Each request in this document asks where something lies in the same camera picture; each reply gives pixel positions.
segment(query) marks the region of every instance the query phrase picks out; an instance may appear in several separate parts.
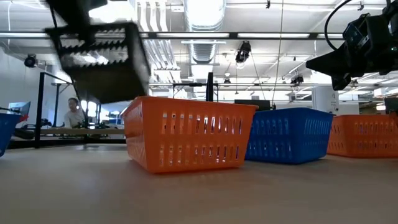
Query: wooden table surface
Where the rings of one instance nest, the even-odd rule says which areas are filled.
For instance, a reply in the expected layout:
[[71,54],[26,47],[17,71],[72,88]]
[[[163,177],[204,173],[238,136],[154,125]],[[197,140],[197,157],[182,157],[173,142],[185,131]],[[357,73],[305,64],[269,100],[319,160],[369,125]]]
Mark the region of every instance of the wooden table surface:
[[398,159],[153,175],[125,145],[16,149],[0,158],[11,223],[398,223]]

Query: man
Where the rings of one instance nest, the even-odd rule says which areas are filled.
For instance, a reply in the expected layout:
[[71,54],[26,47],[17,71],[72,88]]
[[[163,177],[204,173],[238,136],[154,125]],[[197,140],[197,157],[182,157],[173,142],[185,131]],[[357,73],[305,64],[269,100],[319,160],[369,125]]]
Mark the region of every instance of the man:
[[76,98],[70,98],[68,100],[69,111],[64,116],[64,122],[66,128],[74,128],[79,125],[79,123],[83,124],[85,119],[85,115],[83,114],[83,110],[81,108],[77,108],[79,101]]

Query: ceiling duct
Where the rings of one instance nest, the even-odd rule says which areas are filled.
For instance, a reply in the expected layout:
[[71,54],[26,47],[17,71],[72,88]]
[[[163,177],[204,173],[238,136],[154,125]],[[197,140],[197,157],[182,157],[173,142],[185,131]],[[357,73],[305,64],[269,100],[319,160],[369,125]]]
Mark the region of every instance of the ceiling duct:
[[[185,25],[189,32],[217,32],[223,25],[226,0],[184,0]],[[216,54],[216,44],[190,44],[192,60],[210,63]]]

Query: blue bin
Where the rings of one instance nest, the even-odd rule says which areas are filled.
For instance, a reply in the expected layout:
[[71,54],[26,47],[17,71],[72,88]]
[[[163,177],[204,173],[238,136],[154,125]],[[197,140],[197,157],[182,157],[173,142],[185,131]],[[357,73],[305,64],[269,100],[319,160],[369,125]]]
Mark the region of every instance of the blue bin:
[[0,113],[0,157],[4,155],[21,116]]
[[301,164],[324,157],[332,121],[332,114],[309,108],[256,112],[246,159]]

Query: ceiling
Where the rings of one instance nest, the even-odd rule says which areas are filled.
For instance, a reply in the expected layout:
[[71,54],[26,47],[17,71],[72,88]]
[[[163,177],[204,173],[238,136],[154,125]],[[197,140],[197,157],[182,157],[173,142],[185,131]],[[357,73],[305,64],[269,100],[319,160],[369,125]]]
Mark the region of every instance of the ceiling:
[[[285,0],[282,24],[282,0],[271,0],[269,9],[265,8],[266,1],[264,0],[227,0],[226,2],[227,8],[220,32],[279,33],[280,31],[323,32],[330,9],[341,3],[341,0]],[[359,1],[355,0],[345,6],[346,9],[350,9],[349,11],[338,11],[330,21],[329,32],[342,33],[347,23],[357,19],[361,14],[380,14],[381,9],[386,5],[386,0],[364,0],[363,4],[365,9],[362,11],[356,10],[359,8]],[[168,30],[172,32],[185,31],[184,13],[179,11],[182,1],[168,0],[166,5]],[[150,9],[147,10],[149,21]],[[53,27],[53,22],[50,11],[43,1],[0,0],[0,31],[41,32],[46,27]],[[342,44],[342,41],[332,42],[335,46]],[[57,63],[57,57],[49,40],[12,39],[8,42],[0,39],[0,44],[7,53],[15,57],[24,58],[27,54],[37,54],[39,60],[46,61],[48,64]],[[304,76],[306,82],[310,82],[312,73],[305,68],[305,60],[331,51],[324,40],[252,40],[250,44],[252,47],[251,58],[240,70],[235,69],[234,54],[241,45],[241,41],[226,40],[224,44],[219,45],[215,66],[213,66],[213,73],[217,81],[222,82],[225,78],[224,74],[230,73],[230,78],[238,77],[239,83],[252,83],[258,77],[266,77],[270,83],[274,83],[276,77],[280,83],[289,82],[289,78],[296,74],[293,72],[296,68],[297,72]],[[181,69],[180,78],[189,82],[187,79],[192,72],[192,66],[190,66],[190,57],[188,56],[188,45],[182,44],[181,40],[171,40],[171,46],[177,65]],[[101,54],[110,60],[115,60],[123,57],[125,52],[112,51]],[[276,63],[278,55],[280,56],[279,64]],[[398,77],[398,73],[392,72],[388,76],[373,76],[371,79],[390,80],[395,76]],[[240,88],[240,90],[259,90],[259,88]]]

